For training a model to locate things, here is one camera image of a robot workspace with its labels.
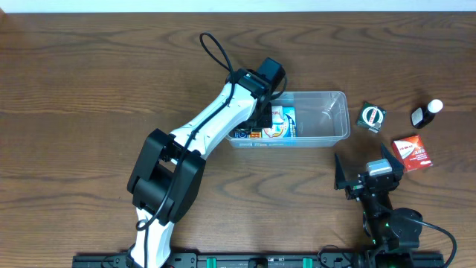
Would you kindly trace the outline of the green Zam-Buk box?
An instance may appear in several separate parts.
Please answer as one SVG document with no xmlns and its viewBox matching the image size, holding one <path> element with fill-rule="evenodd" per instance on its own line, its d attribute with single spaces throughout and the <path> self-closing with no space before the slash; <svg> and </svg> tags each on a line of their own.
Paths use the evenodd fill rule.
<svg viewBox="0 0 476 268">
<path fill-rule="evenodd" d="M 371 132 L 378 133 L 385 121 L 386 114 L 387 111 L 383 108 L 364 102 L 363 107 L 358 114 L 356 124 Z"/>
</svg>

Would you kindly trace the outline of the blue Kool Fever box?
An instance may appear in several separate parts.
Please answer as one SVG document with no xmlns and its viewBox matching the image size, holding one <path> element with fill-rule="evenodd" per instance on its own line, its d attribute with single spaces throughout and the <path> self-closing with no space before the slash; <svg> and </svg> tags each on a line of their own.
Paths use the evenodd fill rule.
<svg viewBox="0 0 476 268">
<path fill-rule="evenodd" d="M 295 108 L 283 106 L 284 122 L 282 124 L 271 124 L 270 128 L 243 132 L 233 130 L 232 138 L 291 138 L 297 136 Z"/>
</svg>

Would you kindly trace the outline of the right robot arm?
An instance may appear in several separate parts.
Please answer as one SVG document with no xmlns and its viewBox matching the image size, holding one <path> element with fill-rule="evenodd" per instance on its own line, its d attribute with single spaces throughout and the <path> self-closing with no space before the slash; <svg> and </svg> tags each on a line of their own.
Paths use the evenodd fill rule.
<svg viewBox="0 0 476 268">
<path fill-rule="evenodd" d="M 363 207 L 363 228 L 373 245 L 351 259 L 352 267 L 415 267 L 413 250 L 419 247 L 422 215 L 409 208 L 394 208 L 390 192 L 397 189 L 404 173 L 403 164 L 381 146 L 382 157 L 369 162 L 366 171 L 354 180 L 345 177 L 335 156 L 334 189 L 345 190 L 348 200 Z"/>
</svg>

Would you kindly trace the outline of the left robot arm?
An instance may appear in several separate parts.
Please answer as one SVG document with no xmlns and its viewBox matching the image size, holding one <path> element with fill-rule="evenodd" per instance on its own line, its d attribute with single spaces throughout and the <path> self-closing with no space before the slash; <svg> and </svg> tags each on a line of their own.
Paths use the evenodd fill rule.
<svg viewBox="0 0 476 268">
<path fill-rule="evenodd" d="M 257 132 L 272 125 L 271 101 L 287 81 L 283 66 L 266 58 L 256 70 L 241 68 L 218 97 L 184 126 L 145 139 L 127 183 L 138 231 L 127 267 L 162 267 L 171 254 L 174 225 L 195 201 L 206 159 L 232 131 Z"/>
</svg>

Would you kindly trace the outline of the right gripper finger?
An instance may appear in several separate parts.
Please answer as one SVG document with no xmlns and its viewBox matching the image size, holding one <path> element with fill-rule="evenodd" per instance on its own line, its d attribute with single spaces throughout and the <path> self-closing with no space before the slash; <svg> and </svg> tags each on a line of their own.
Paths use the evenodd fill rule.
<svg viewBox="0 0 476 268">
<path fill-rule="evenodd" d="M 337 154 L 334 155 L 335 157 L 335 182 L 334 182 L 334 189 L 341 190 L 345 188 L 349 188 L 352 186 L 350 181 L 347 181 L 345 178 L 344 169 L 341 166 L 340 159 Z"/>
<path fill-rule="evenodd" d="M 386 148 L 383 143 L 381 143 L 381 155 L 383 159 L 388 160 L 393 173 L 398 175 L 404 173 L 405 166 Z"/>
</svg>

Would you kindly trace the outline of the white Panadol box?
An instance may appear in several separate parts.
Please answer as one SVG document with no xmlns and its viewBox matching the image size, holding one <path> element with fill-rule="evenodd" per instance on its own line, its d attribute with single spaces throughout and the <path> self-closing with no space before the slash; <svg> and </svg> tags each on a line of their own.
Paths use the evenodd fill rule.
<svg viewBox="0 0 476 268">
<path fill-rule="evenodd" d="M 271 117 L 273 124 L 282 124 L 284 122 L 283 117 L 283 107 L 282 106 L 272 106 L 271 107 Z"/>
</svg>

